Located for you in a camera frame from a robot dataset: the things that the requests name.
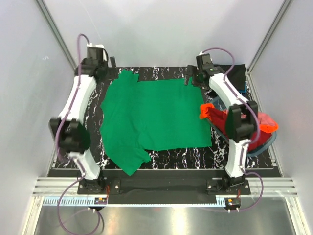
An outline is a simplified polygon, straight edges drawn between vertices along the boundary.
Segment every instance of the orange cloth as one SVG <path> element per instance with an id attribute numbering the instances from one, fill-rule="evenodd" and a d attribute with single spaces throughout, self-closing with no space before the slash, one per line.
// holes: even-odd
<path id="1" fill-rule="evenodd" d="M 206 103 L 200 106 L 200 119 L 208 118 L 210 121 L 212 121 L 212 117 L 209 111 L 210 108 L 215 108 L 214 104 Z M 258 120 L 261 131 L 269 134 L 278 130 L 278 124 L 273 119 L 271 119 L 268 114 L 258 112 Z"/>

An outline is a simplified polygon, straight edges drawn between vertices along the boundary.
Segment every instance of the red garment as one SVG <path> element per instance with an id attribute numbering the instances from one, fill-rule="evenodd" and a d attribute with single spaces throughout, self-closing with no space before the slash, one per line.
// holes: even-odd
<path id="1" fill-rule="evenodd" d="M 216 108 L 213 107 L 208 107 L 208 111 L 210 114 L 210 120 L 211 122 L 217 127 L 219 128 L 219 130 L 225 135 L 225 123 L 226 123 L 226 119 L 227 119 L 227 114 L 224 113 L 221 110 L 218 110 Z M 252 140 L 256 137 L 256 133 L 253 134 L 252 136 Z M 254 150 L 256 149 L 258 146 L 265 144 L 266 141 L 268 141 L 268 139 L 271 137 L 271 133 L 266 133 L 264 131 L 261 130 L 260 133 L 260 137 L 258 139 L 257 142 L 252 143 L 249 145 L 249 149 L 248 151 Z"/>

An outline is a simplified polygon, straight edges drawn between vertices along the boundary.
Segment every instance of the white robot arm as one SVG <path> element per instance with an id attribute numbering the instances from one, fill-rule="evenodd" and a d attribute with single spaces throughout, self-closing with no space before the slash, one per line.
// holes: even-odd
<path id="1" fill-rule="evenodd" d="M 240 186 L 245 181 L 244 167 L 246 154 L 252 135 L 257 130 L 252 113 L 243 104 L 246 103 L 257 116 L 257 103 L 243 97 L 230 83 L 224 71 L 215 67 L 210 54 L 200 54 L 196 57 L 197 67 L 187 66 L 187 78 L 192 78 L 192 85 L 214 90 L 228 109 L 225 131 L 229 138 L 228 161 L 223 178 L 224 188 Z"/>
<path id="2" fill-rule="evenodd" d="M 114 57 L 111 58 L 111 64 L 116 66 Z M 95 90 L 99 78 L 109 72 L 108 55 L 104 46 L 87 44 L 87 57 L 81 62 L 81 67 L 81 79 L 75 100 L 72 101 L 79 82 L 78 68 L 75 70 L 74 84 L 68 101 L 59 116 L 50 119 L 49 127 L 55 138 L 70 103 L 74 102 L 61 129 L 58 144 L 60 149 L 74 160 L 82 175 L 84 173 L 85 177 L 82 183 L 87 184 L 89 188 L 93 187 L 94 191 L 102 191 L 105 180 L 100 167 L 92 156 L 90 134 L 83 125 L 89 98 Z"/>

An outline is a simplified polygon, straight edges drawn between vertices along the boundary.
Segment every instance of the metal floor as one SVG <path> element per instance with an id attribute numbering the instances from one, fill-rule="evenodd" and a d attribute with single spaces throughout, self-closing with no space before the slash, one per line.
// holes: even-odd
<path id="1" fill-rule="evenodd" d="M 242 199 L 242 208 L 253 203 Z M 81 207 L 61 207 L 66 221 Z M 105 221 L 95 235 L 294 235 L 284 198 L 263 198 L 253 209 L 240 212 L 212 212 L 205 208 L 107 207 L 100 212 Z M 69 220 L 65 226 L 74 233 L 93 230 L 98 219 L 89 211 Z M 35 235 L 66 235 L 59 226 L 56 207 L 43 206 Z"/>

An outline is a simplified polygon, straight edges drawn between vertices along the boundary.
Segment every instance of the green cloth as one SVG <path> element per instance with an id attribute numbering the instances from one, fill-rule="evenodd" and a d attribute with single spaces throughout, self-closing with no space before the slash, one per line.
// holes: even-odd
<path id="1" fill-rule="evenodd" d="M 200 120 L 203 97 L 184 79 L 138 82 L 123 70 L 101 104 L 106 154 L 128 175 L 151 160 L 147 150 L 211 146 L 211 129 Z"/>

